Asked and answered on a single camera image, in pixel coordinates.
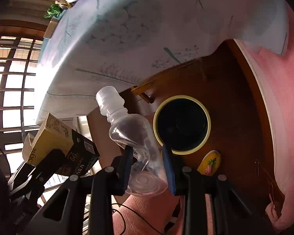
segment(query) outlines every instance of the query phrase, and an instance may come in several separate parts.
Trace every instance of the tablecloth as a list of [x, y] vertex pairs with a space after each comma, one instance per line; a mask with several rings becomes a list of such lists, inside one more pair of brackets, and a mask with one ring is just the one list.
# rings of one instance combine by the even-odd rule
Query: tablecloth
[[283, 54], [284, 0], [79, 0], [38, 63], [37, 123], [86, 115], [95, 95], [119, 92], [169, 67], [210, 55], [226, 39]]

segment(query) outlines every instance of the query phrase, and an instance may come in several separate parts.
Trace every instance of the black cable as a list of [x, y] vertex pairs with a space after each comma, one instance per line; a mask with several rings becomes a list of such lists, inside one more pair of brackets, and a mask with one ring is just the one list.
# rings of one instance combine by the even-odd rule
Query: black cable
[[122, 232], [121, 232], [121, 234], [120, 234], [120, 235], [122, 235], [122, 234], [125, 232], [125, 230], [126, 230], [126, 223], [125, 223], [125, 219], [124, 219], [124, 217], [123, 217], [123, 215], [121, 214], [121, 212], [120, 212], [120, 211], [116, 210], [115, 208], [113, 208], [112, 210], [114, 210], [115, 212], [118, 212], [118, 213], [120, 214], [120, 216], [122, 217], [122, 219], [123, 219], [123, 223], [124, 223], [124, 229], [123, 229], [123, 231], [122, 231]]
[[154, 228], [150, 223], [147, 222], [147, 220], [145, 218], [143, 218], [140, 214], [138, 214], [135, 210], [129, 208], [128, 206], [125, 206], [123, 204], [120, 203], [112, 203], [112, 205], [119, 205], [119, 206], [123, 206], [127, 209], [129, 209], [130, 211], [134, 212], [135, 214], [137, 214], [141, 219], [143, 219], [151, 228], [153, 228], [156, 232], [158, 232], [159, 234], [163, 235], [163, 233], [161, 233], [160, 231], [158, 231], [156, 228]]
[[11, 167], [10, 167], [10, 164], [9, 164], [8, 158], [7, 158], [6, 154], [2, 151], [1, 148], [0, 148], [0, 152], [3, 154], [4, 158], [6, 159], [6, 162], [8, 163], [8, 166], [9, 166], [9, 175], [10, 175], [10, 177], [11, 177], [11, 176], [12, 176], [12, 173], [11, 173]]

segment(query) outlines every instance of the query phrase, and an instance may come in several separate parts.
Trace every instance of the yellow slipper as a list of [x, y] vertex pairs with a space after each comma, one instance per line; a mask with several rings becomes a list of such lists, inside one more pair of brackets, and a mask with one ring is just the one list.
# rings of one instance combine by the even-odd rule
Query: yellow slipper
[[201, 161], [197, 171], [202, 175], [212, 176], [221, 163], [221, 154], [217, 150], [211, 150]]

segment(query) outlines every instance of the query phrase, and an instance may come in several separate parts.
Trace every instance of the plastic bottle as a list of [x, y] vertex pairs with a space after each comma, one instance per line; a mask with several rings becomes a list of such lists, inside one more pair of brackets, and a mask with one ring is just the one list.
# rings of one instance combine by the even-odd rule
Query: plastic bottle
[[109, 136], [122, 148], [133, 147], [137, 159], [131, 167], [127, 192], [137, 196], [155, 196], [167, 188], [165, 170], [148, 120], [128, 114], [124, 99], [113, 86], [98, 91], [96, 100], [102, 115], [111, 123]]

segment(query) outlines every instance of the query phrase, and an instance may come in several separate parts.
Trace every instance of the wooden floor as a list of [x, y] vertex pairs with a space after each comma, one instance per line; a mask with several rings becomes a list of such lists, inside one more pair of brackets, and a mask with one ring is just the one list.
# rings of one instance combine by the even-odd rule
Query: wooden floor
[[[160, 103], [174, 95], [189, 95], [205, 105], [211, 117], [210, 137], [199, 151], [183, 156], [185, 164], [196, 169], [210, 150], [218, 150], [222, 161], [217, 174], [225, 174], [264, 214], [269, 203], [269, 185], [255, 163], [256, 159], [260, 163], [264, 160], [259, 116], [248, 82], [227, 45], [221, 44], [212, 55], [204, 57], [202, 66], [185, 67], [147, 93], [155, 98], [153, 104], [137, 102], [130, 90], [121, 95], [129, 113], [141, 113], [150, 123]], [[110, 124], [100, 115], [99, 108], [88, 115], [88, 123], [101, 155], [100, 163], [105, 167], [120, 154], [108, 136]]]

